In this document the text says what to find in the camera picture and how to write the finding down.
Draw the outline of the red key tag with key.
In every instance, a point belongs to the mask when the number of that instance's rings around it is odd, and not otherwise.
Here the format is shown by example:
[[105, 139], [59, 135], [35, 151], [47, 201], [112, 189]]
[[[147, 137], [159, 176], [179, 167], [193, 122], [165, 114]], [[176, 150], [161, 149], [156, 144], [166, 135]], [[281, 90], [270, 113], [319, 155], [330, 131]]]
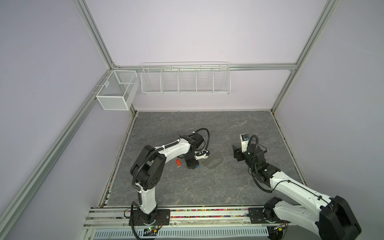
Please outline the red key tag with key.
[[177, 169], [182, 166], [182, 163], [179, 159], [176, 159], [176, 163], [177, 163]]

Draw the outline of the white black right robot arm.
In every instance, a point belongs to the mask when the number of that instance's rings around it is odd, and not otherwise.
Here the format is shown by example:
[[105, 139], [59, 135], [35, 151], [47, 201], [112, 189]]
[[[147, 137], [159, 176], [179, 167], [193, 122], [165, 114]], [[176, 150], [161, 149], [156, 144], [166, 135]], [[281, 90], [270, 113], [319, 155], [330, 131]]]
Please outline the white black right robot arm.
[[264, 151], [255, 144], [237, 148], [234, 159], [245, 162], [257, 183], [265, 184], [266, 193], [279, 191], [299, 203], [294, 206], [273, 197], [264, 204], [262, 212], [249, 216], [263, 218], [269, 223], [286, 221], [318, 235], [322, 240], [355, 240], [362, 228], [348, 202], [340, 196], [329, 197], [293, 180], [277, 167], [266, 163]]

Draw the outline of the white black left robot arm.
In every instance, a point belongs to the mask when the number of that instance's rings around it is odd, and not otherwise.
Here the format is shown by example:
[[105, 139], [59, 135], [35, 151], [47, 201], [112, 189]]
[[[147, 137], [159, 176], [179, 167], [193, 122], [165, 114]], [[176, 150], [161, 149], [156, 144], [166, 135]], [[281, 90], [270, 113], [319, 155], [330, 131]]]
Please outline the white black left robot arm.
[[145, 146], [131, 168], [132, 186], [138, 191], [139, 210], [146, 216], [157, 209], [155, 197], [156, 185], [159, 183], [165, 164], [181, 157], [188, 169], [195, 169], [199, 160], [210, 156], [208, 146], [210, 135], [205, 139], [197, 131], [180, 136], [174, 142], [159, 147]]

